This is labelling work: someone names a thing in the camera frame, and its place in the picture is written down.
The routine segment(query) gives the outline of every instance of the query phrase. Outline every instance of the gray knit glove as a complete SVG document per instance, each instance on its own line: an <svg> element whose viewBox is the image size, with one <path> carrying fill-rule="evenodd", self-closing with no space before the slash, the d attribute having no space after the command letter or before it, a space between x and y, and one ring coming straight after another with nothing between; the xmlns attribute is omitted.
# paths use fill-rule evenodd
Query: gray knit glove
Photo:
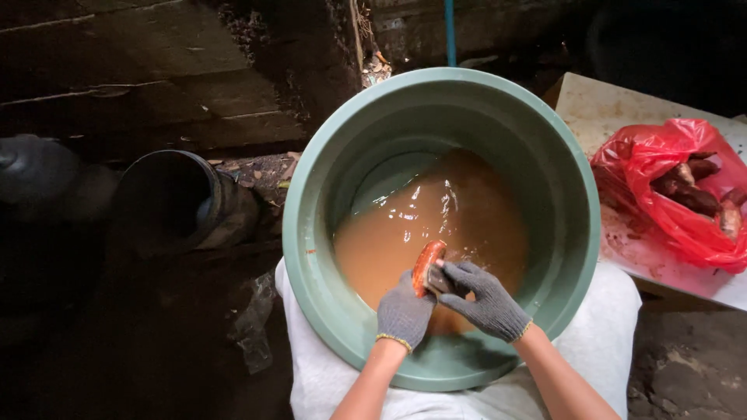
<svg viewBox="0 0 747 420"><path fill-rule="evenodd" d="M444 263L446 277L474 292L469 302L455 294L442 294L444 306L462 314L480 331L513 343L527 331L532 319L508 294L498 279L471 262Z"/></svg>
<svg viewBox="0 0 747 420"><path fill-rule="evenodd" d="M376 311L379 332L376 339L386 337L397 340L412 353L423 340L434 306L436 296L433 294L415 296L415 290L412 288L412 270L405 271L400 276L399 284L387 291L379 302L379 309Z"/></svg>

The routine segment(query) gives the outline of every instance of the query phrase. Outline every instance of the green plastic basin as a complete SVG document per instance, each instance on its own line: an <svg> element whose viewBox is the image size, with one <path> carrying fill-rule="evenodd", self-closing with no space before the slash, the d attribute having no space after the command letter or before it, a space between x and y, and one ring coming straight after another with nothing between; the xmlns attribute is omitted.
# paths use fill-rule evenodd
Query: green plastic basin
<svg viewBox="0 0 747 420"><path fill-rule="evenodd" d="M376 313L338 269L335 229L455 147L482 156L513 189L529 236L515 298L551 339L586 294L599 245L598 197L586 157L560 117L524 88L488 73L433 68L398 75L347 101L319 128L285 204L283 253L301 310L358 369L374 344ZM518 363L511 346L480 331L426 337L392 384L466 389Z"/></svg>

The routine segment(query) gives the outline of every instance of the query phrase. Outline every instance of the plastic bag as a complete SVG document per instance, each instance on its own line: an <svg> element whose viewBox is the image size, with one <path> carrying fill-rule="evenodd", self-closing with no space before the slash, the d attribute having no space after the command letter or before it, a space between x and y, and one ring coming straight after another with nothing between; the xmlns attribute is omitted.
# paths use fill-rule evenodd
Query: plastic bag
<svg viewBox="0 0 747 420"><path fill-rule="evenodd" d="M663 126L618 130L590 159L598 188L624 206L656 240L686 262L737 274L747 268L747 223L737 240L718 221L697 214L651 190L650 183L694 152L716 152L721 170L697 182L717 199L734 187L747 191L747 166L719 131L705 120L673 119Z"/></svg>
<svg viewBox="0 0 747 420"><path fill-rule="evenodd" d="M269 368L273 363L264 324L273 310L276 293L274 283L273 272L265 273L252 281L252 299L229 333L229 339L236 342L244 353L244 364L249 369L249 374Z"/></svg>

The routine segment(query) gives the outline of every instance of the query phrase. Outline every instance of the blue hose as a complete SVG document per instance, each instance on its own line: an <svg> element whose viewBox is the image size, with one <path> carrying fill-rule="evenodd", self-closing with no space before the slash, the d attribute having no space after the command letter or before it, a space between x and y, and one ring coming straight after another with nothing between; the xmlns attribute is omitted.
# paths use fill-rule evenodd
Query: blue hose
<svg viewBox="0 0 747 420"><path fill-rule="evenodd" d="M456 67L456 37L454 36L454 0L444 0L446 19L446 58L449 67Z"/></svg>

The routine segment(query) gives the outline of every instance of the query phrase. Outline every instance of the muddy water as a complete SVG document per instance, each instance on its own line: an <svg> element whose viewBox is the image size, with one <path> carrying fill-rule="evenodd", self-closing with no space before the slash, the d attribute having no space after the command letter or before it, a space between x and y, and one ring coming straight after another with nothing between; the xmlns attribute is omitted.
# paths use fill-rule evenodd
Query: muddy water
<svg viewBox="0 0 747 420"><path fill-rule="evenodd" d="M375 310L434 239L446 243L446 260L472 261L494 274L509 293L518 290L527 255L518 207L490 166L469 152L440 158L408 185L344 221L335 234L335 254L348 283ZM428 333L472 328L439 305Z"/></svg>

